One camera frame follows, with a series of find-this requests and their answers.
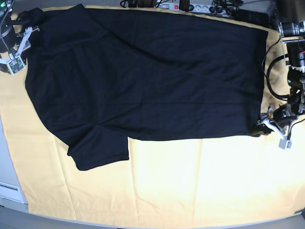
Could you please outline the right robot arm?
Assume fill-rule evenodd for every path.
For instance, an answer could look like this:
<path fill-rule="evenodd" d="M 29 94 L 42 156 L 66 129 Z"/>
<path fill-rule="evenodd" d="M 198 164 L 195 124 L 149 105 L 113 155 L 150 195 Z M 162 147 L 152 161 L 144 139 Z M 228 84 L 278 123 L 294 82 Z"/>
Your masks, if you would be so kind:
<path fill-rule="evenodd" d="M 39 31 L 38 26 L 27 27 L 23 32 L 16 33 L 15 25 L 24 25 L 28 20 L 11 19 L 13 12 L 13 0 L 0 2 L 0 53 L 7 53 L 8 58 L 0 59 L 0 70 L 14 75 L 25 68 L 25 59 L 22 53 L 31 47 L 29 41 L 33 32 Z"/>

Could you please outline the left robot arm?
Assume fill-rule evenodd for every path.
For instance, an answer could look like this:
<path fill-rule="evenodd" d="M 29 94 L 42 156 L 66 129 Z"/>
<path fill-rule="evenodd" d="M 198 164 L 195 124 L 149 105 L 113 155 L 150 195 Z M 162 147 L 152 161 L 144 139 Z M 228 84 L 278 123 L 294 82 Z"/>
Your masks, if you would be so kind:
<path fill-rule="evenodd" d="M 259 137 L 272 132 L 279 134 L 281 149 L 291 147 L 291 134 L 294 125 L 299 122 L 299 116 L 305 114 L 305 21 L 291 23 L 279 21 L 277 23 L 279 39 L 267 50 L 270 51 L 276 44 L 281 43 L 283 55 L 271 61 L 268 69 L 264 69 L 266 57 L 262 62 L 262 71 L 266 79 L 269 92 L 276 99 L 284 101 L 285 104 L 274 109 L 270 105 L 265 113 L 261 113 L 252 136 Z M 290 87 L 288 95 L 277 94 L 271 86 L 271 70 L 279 61 L 285 61 L 288 67 L 287 83 Z"/>

